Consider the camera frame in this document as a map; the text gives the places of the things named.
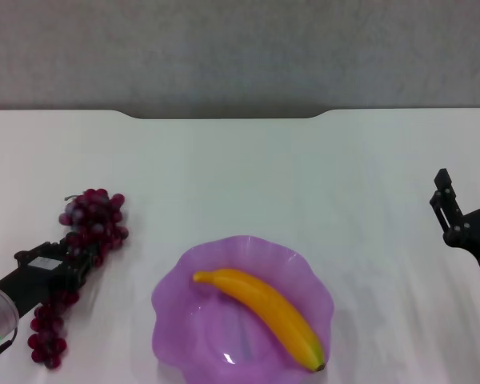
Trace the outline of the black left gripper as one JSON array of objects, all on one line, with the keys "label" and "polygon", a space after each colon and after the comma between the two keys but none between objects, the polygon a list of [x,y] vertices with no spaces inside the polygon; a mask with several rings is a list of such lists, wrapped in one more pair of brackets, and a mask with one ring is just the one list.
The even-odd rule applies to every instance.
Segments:
[{"label": "black left gripper", "polygon": [[0,291],[12,301],[20,318],[55,291],[79,290],[101,261],[98,253],[83,253],[70,255],[67,264],[63,261],[67,249],[66,241],[61,240],[44,242],[14,255],[18,266],[0,279]]}]

